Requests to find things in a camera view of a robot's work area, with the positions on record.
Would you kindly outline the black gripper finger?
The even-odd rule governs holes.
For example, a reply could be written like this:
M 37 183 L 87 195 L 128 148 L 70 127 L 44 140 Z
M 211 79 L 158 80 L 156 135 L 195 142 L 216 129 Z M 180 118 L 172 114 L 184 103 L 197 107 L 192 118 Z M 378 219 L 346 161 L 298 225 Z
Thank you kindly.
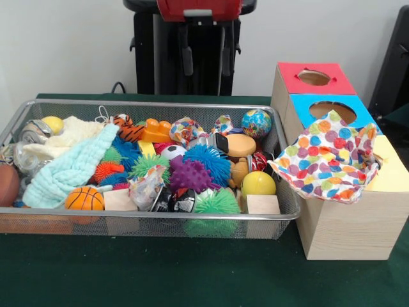
M 224 45 L 222 50 L 222 75 L 229 77 L 233 71 L 234 31 L 232 24 L 225 24 Z
M 180 24 L 178 28 L 179 44 L 181 49 L 181 60 L 183 73 L 186 76 L 191 76 L 194 72 L 192 49 L 189 46 L 188 27 L 186 24 Z

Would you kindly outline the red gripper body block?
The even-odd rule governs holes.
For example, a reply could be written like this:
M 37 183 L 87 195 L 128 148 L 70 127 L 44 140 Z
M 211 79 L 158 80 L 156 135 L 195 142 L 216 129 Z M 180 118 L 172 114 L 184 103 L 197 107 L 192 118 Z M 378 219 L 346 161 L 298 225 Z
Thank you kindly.
M 157 0 L 160 14 L 168 22 L 186 18 L 211 17 L 215 21 L 236 19 L 242 9 L 240 0 Z

